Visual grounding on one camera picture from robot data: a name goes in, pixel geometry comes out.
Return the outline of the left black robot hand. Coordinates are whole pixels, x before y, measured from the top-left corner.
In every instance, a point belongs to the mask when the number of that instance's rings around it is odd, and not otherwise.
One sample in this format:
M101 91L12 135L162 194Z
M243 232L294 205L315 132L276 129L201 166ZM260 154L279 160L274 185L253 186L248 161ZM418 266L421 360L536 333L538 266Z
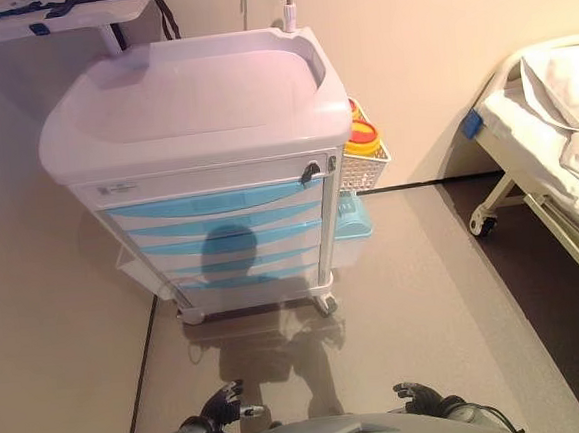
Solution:
M262 404L244 403L244 384L240 379L226 383L211 395L201 408L200 416L210 421L215 430L247 418L259 418L267 408Z

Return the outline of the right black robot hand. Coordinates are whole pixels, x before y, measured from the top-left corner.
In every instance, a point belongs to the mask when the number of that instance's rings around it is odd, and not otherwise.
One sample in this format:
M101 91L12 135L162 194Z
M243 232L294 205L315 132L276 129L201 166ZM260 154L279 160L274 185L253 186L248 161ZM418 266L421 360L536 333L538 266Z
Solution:
M407 414L447 418L457 404L464 402L458 396L443 397L433 388L414 382L398 383L392 390L404 400L403 409Z

